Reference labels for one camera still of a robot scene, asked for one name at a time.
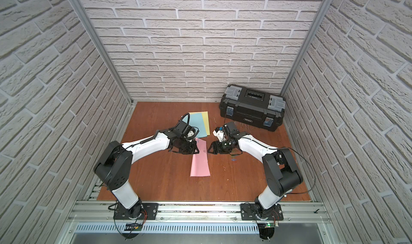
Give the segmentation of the pink paper sheet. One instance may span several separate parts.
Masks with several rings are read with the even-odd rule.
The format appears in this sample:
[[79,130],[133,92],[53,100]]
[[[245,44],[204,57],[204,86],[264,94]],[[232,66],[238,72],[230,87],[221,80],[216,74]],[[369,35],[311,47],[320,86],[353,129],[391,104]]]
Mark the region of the pink paper sheet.
[[207,158],[207,142],[200,138],[196,139],[198,154],[194,154],[192,158],[191,177],[207,177],[210,176],[210,170]]

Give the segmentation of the light blue paper sheet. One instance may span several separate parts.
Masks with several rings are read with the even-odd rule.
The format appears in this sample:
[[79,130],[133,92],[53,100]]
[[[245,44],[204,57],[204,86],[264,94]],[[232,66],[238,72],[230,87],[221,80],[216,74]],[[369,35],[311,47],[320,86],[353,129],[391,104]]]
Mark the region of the light blue paper sheet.
[[191,127],[196,127],[199,130],[197,138],[207,137],[206,126],[203,120],[202,113],[190,113],[189,123]]

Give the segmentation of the yellow paper sheet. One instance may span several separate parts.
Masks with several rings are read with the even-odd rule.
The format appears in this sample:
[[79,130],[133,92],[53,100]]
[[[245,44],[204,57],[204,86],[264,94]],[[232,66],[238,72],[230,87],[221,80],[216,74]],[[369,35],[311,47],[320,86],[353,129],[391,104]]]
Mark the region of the yellow paper sheet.
[[206,126],[206,131],[207,131],[207,135],[210,135],[210,128],[209,128],[209,116],[208,116],[208,112],[197,112],[197,113],[202,113],[203,115],[203,120]]

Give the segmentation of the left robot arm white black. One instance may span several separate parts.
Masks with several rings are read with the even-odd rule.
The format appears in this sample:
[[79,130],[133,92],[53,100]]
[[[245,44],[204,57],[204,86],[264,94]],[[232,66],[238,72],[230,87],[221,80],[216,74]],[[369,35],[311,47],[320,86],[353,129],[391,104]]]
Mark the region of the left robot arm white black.
[[94,173],[103,185],[117,198],[115,216],[137,219],[144,213],[142,200],[129,183],[132,164],[152,153],[177,148],[175,153],[194,155],[199,153],[195,137],[197,127],[190,124],[190,114],[185,114],[169,129],[158,130],[153,136],[131,143],[113,141],[108,144],[94,166]]

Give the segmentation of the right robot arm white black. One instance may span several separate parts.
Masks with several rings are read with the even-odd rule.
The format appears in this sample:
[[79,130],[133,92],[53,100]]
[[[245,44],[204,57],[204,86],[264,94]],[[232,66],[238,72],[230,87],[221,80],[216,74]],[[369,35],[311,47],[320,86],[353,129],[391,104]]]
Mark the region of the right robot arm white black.
[[217,127],[213,135],[217,141],[212,142],[208,153],[235,156],[232,151],[237,149],[262,162],[267,187],[255,199],[255,209],[252,210],[260,220],[271,216],[279,201],[303,182],[301,171],[289,148],[278,148],[259,141],[251,134],[239,131],[234,122]]

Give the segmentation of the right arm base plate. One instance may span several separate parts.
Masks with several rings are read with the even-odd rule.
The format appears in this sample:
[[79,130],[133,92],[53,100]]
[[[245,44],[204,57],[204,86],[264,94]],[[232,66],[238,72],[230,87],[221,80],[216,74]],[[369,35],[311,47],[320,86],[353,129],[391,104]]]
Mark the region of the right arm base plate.
[[283,211],[280,204],[273,205],[269,209],[263,209],[259,204],[245,202],[240,204],[242,220],[247,221],[282,221]]

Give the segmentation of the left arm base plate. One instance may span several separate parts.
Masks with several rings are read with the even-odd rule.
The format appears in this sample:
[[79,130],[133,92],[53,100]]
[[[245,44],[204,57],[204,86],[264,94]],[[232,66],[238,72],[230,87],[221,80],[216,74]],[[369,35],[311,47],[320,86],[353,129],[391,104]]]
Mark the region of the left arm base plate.
[[136,203],[132,208],[126,209],[118,202],[117,207],[114,210],[114,219],[155,220],[158,208],[159,203]]

